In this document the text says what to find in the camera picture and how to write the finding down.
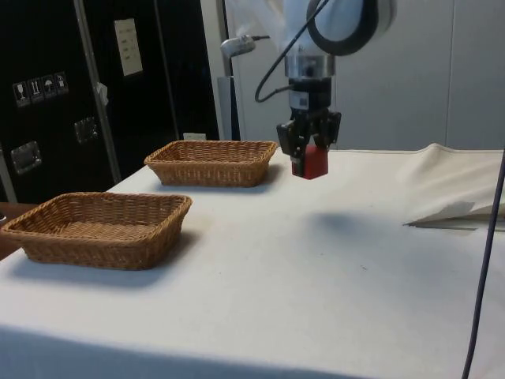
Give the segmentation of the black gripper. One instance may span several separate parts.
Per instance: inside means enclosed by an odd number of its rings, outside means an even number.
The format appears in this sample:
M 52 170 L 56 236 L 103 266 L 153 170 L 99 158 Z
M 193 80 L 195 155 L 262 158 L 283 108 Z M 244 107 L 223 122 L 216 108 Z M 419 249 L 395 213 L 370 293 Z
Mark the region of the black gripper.
M 313 153 L 307 151 L 311 136 L 317 148 L 328 150 L 339 135 L 340 112 L 329 111 L 331 106 L 331 78 L 289 79 L 291 119 L 278 124 L 276 131 L 282 152 L 290 157 L 292 174 L 313 176 Z M 309 114 L 322 115 L 315 121 L 311 134 Z

